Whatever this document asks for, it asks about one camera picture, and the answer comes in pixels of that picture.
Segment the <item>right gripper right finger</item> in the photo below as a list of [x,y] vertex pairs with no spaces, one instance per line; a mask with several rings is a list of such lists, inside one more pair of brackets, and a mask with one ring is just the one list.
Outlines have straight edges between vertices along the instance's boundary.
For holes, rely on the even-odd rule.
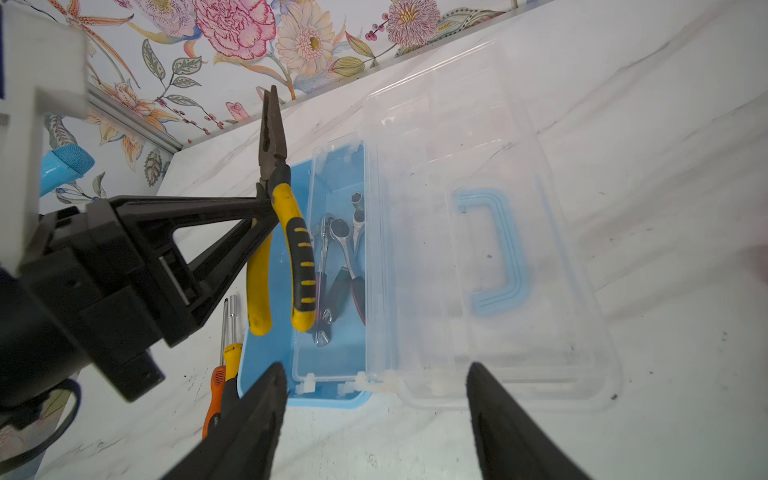
[[480,362],[471,364],[466,391],[475,448],[484,479],[586,479]]

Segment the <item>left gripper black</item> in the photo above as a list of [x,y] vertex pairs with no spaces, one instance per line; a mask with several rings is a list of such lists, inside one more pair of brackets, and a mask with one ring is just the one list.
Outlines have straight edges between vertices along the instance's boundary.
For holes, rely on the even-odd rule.
[[[238,220],[188,261],[180,228]],[[120,196],[40,217],[20,265],[23,286],[127,401],[163,381],[149,349],[198,329],[277,225],[255,197]]]

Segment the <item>orange handled screwdriver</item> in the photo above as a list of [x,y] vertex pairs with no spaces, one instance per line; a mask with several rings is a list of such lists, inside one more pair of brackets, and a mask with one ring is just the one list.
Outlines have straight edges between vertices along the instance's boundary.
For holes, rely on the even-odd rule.
[[214,368],[210,379],[211,399],[205,422],[203,425],[202,437],[206,438],[209,432],[215,428],[221,417],[222,396],[225,386],[226,366],[224,360],[224,350],[227,346],[227,331],[229,322],[229,300],[223,301],[223,319],[221,328],[221,342],[219,348],[219,365]]

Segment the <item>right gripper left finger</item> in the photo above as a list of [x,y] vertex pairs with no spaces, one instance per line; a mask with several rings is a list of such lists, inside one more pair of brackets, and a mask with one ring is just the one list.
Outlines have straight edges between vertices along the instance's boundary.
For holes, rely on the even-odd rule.
[[287,379],[271,364],[219,425],[164,477],[268,479],[287,407]]

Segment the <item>light blue plastic toolbox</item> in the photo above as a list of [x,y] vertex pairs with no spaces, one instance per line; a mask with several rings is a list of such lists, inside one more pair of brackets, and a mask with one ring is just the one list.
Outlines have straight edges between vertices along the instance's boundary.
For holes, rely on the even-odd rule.
[[353,228],[366,322],[351,292],[317,347],[290,324],[288,254],[269,263],[273,329],[248,335],[237,380],[248,390],[280,362],[296,407],[353,409],[372,396],[461,410],[482,363],[523,406],[593,411],[622,373],[566,232],[547,159],[501,46],[487,42],[369,94],[362,123],[293,170],[314,239],[326,214]]

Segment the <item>dark red handled pliers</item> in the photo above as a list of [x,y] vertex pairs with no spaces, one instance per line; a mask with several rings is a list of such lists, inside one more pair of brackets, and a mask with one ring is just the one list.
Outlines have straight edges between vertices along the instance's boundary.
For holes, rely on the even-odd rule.
[[342,267],[332,284],[328,281],[326,267],[328,263],[329,247],[332,240],[331,225],[335,217],[326,214],[322,217],[318,227],[319,241],[319,267],[317,272],[317,299],[313,340],[317,347],[327,346],[332,339],[332,325],[342,312],[342,300],[348,294],[350,275],[345,267]]

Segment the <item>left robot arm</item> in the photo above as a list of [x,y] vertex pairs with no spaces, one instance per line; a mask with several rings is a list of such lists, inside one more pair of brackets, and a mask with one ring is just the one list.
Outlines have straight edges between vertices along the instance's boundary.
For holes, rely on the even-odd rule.
[[256,198],[100,200],[38,218],[1,271],[1,423],[23,429],[94,365],[127,401],[162,382],[150,355],[201,329],[278,218]]

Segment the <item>yellow handled pliers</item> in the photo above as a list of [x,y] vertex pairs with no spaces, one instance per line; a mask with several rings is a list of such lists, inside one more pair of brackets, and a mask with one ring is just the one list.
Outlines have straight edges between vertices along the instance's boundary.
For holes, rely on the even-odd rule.
[[280,228],[286,243],[291,275],[290,320],[299,332],[315,323],[318,306],[317,278],[311,235],[292,188],[292,170],[287,164],[288,148],[277,87],[264,93],[258,164],[260,178],[256,198],[273,211],[257,218],[253,227],[265,235],[247,262],[246,303],[248,326],[255,336],[267,335],[273,325],[269,299],[269,260],[272,232]]

